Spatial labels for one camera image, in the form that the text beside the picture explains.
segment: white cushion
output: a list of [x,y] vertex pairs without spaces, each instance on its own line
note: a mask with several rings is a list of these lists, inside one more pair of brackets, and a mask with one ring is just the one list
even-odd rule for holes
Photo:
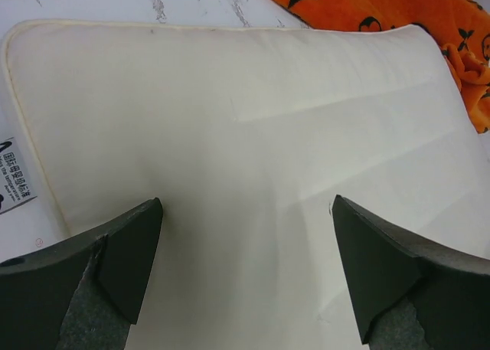
[[127,349],[362,348],[336,194],[489,255],[485,152],[419,28],[35,21],[2,60],[4,108],[60,225],[162,200]]

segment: white mattress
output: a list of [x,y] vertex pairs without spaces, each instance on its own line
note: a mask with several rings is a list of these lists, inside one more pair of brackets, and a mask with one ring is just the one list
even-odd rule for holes
[[33,21],[4,40],[2,73],[54,230],[165,206],[127,349],[362,348],[337,194],[490,257],[488,160],[419,28]]

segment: label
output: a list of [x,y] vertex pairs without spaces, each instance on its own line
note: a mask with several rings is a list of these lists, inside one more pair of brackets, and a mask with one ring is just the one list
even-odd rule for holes
[[0,142],[0,214],[35,197],[15,140]]

